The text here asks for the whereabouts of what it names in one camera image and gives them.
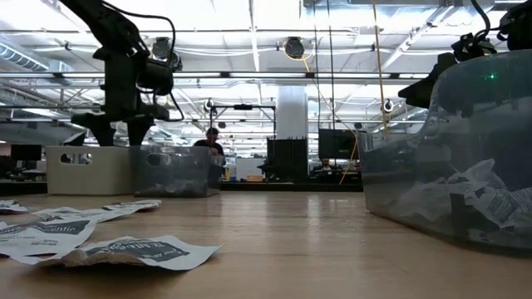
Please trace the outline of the long ceiling light rail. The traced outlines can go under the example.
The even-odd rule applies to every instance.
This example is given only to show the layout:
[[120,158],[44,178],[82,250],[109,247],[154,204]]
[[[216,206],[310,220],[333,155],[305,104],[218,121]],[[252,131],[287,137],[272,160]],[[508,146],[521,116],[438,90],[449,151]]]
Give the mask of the long ceiling light rail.
[[218,71],[218,72],[175,72],[177,78],[221,78],[221,79],[379,79],[383,80],[407,80],[422,79],[427,73],[376,73],[376,72],[251,72],[251,71]]

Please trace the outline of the black cabinet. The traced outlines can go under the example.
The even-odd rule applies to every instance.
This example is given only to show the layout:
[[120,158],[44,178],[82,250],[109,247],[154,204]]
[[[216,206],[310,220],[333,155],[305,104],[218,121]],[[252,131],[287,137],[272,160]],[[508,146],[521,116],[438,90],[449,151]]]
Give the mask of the black cabinet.
[[267,139],[266,177],[293,183],[308,178],[308,139]]

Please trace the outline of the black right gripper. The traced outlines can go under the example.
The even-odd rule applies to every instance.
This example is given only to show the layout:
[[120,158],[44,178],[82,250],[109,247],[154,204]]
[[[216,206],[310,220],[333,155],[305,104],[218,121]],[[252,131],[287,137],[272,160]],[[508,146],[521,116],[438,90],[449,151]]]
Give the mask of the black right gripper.
[[468,34],[452,49],[454,55],[437,57],[427,77],[398,92],[407,105],[428,109],[436,84],[440,115],[471,116],[503,105],[532,109],[532,45],[497,52],[488,41],[476,42]]

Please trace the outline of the distant black rig frame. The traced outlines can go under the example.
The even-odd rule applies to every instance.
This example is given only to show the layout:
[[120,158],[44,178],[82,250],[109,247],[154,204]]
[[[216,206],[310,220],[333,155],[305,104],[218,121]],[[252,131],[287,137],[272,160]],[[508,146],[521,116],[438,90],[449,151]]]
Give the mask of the distant black rig frame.
[[208,116],[208,128],[219,132],[226,154],[265,156],[269,141],[277,139],[278,112],[274,105],[212,105]]

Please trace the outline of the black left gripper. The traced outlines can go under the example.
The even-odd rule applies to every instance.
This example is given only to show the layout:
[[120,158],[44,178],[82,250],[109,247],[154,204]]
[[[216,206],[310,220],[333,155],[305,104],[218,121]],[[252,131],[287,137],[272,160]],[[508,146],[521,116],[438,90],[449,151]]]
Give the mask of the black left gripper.
[[[99,48],[94,57],[103,61],[105,67],[105,82],[101,86],[105,92],[102,110],[111,121],[127,120],[129,145],[141,145],[146,133],[155,124],[154,118],[170,118],[166,108],[146,104],[140,98],[140,91],[145,88],[137,85],[138,75],[149,57],[140,52],[131,55],[120,53],[109,47]],[[113,146],[116,130],[111,127],[106,115],[73,115],[71,122],[87,128],[99,146]]]

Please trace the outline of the white building column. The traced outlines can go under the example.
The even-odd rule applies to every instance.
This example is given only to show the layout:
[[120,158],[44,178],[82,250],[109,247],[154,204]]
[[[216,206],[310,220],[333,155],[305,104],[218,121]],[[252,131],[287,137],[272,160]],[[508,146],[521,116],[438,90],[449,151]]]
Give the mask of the white building column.
[[280,86],[276,108],[276,135],[279,139],[307,137],[308,97],[304,86]]

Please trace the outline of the silver ceiling duct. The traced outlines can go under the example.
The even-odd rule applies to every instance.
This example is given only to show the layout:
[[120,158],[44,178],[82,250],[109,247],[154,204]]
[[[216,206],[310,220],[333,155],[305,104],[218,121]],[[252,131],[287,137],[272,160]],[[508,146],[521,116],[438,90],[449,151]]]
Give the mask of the silver ceiling duct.
[[33,72],[71,72],[74,68],[66,64],[64,61],[38,60],[27,53],[19,51],[15,47],[9,46],[7,43],[0,42],[0,59],[9,61],[12,64],[18,65],[26,70]]

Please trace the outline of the light grey plastic bin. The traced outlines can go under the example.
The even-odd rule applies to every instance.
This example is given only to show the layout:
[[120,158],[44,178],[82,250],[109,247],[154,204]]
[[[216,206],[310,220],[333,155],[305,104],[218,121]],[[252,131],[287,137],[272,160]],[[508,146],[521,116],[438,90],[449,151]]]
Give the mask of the light grey plastic bin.
[[46,159],[50,195],[114,196],[132,192],[127,148],[49,146]]

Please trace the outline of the black monitor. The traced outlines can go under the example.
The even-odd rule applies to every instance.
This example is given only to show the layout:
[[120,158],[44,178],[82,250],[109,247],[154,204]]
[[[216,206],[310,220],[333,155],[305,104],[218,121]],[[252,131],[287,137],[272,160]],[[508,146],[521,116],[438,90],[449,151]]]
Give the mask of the black monitor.
[[358,159],[356,132],[350,130],[320,129],[318,157],[320,159]]
[[10,156],[15,161],[39,161],[42,159],[42,146],[13,144]]

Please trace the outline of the white alcohol wipe packet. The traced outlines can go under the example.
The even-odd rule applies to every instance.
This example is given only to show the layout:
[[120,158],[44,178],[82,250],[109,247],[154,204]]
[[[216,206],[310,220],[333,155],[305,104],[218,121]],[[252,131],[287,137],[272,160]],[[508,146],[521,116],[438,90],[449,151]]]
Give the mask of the white alcohol wipe packet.
[[467,183],[473,186],[498,184],[499,177],[492,170],[495,165],[493,159],[485,159],[474,164],[464,172],[454,173],[448,178],[448,184]]
[[155,186],[144,189],[138,193],[139,196],[144,197],[177,197],[180,194],[181,189],[176,188],[175,186],[166,186],[161,184],[156,184]]
[[532,226],[531,187],[509,191],[482,183],[465,193],[465,203],[500,228]]
[[95,220],[98,223],[110,221],[114,218],[130,215],[136,212],[134,208],[118,208],[107,210],[103,208],[92,209],[75,209],[69,207],[47,208],[40,211],[33,212],[33,215],[38,216],[46,221],[55,219],[62,220]]
[[451,197],[446,180],[416,181],[388,211],[402,218],[420,218],[429,222],[448,216],[451,213]]
[[100,263],[159,267],[171,271],[192,270],[206,262],[221,246],[198,246],[170,235],[153,238],[131,236],[91,243],[83,248],[59,252],[51,257],[12,259],[38,267],[84,267]]
[[147,199],[139,200],[133,202],[122,202],[114,203],[111,205],[103,206],[106,210],[116,210],[116,209],[136,209],[136,210],[146,210],[158,208],[161,205],[161,200],[159,199]]
[[27,208],[16,199],[0,200],[0,214],[26,213]]
[[35,256],[72,250],[94,232],[96,220],[53,220],[0,228],[0,255]]

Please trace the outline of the brown translucent plastic bin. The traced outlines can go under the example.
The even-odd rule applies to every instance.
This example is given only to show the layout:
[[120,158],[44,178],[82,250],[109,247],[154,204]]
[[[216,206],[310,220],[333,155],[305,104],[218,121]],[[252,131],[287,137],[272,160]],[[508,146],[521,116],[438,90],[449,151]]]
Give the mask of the brown translucent plastic bin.
[[220,190],[224,157],[212,155],[207,147],[140,145],[129,148],[131,187],[136,197],[156,184],[175,186],[177,180],[206,180],[208,198]]
[[440,115],[429,108],[413,134],[362,134],[358,138],[367,209],[377,216],[457,243],[532,256],[532,226],[500,228],[466,204],[474,186],[448,184],[451,213],[435,222],[402,218],[388,209],[416,181],[448,178],[493,159],[498,184],[509,191],[532,188],[532,109],[509,105],[476,110],[469,117]]

